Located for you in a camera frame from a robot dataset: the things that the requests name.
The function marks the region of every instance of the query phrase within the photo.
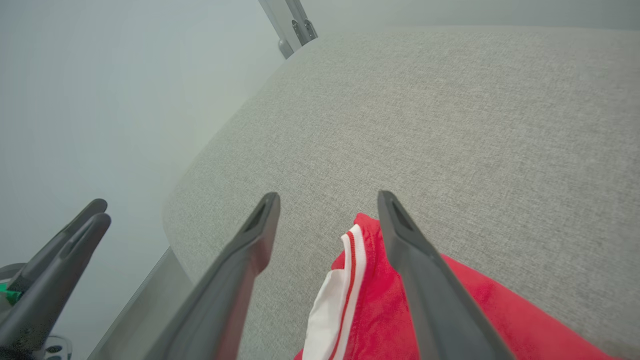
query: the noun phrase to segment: gray upholstered cushion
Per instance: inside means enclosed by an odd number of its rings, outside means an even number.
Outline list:
[[[436,247],[595,345],[640,356],[640,33],[320,37],[196,158],[164,211],[197,280],[270,191],[241,357],[291,358],[359,211],[393,191]]]

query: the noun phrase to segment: red clothing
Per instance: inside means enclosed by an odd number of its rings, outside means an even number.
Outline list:
[[[387,261],[380,223],[358,214],[342,237],[295,360],[419,359],[400,275]],[[494,280],[443,256],[517,359],[612,359]]]

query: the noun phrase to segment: white wall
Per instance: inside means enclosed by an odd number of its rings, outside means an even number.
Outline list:
[[[321,37],[382,26],[640,29],[638,0],[300,0]]]
[[[113,224],[55,332],[84,359],[166,250],[163,201],[283,62],[257,0],[0,0],[0,265]]]

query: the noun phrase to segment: red stripe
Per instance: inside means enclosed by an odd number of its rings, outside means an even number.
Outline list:
[[[347,290],[347,299],[344,302],[344,307],[342,308],[342,318],[340,319],[340,330],[338,330],[338,338],[335,340],[335,345],[333,346],[333,351],[331,352],[331,356],[329,360],[333,360],[335,356],[335,352],[338,350],[338,343],[340,342],[340,335],[342,334],[342,324],[344,323],[344,314],[347,312],[347,306],[349,305],[349,298],[351,297],[351,290],[353,289],[353,282],[356,279],[356,243],[351,231],[347,232],[347,236],[349,236],[349,242],[351,245],[351,279],[349,280],[349,290]]]

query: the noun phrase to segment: green object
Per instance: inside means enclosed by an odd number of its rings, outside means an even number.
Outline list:
[[[19,291],[9,291],[6,289],[6,282],[0,284],[0,296],[4,296],[11,306],[20,300],[22,293]]]

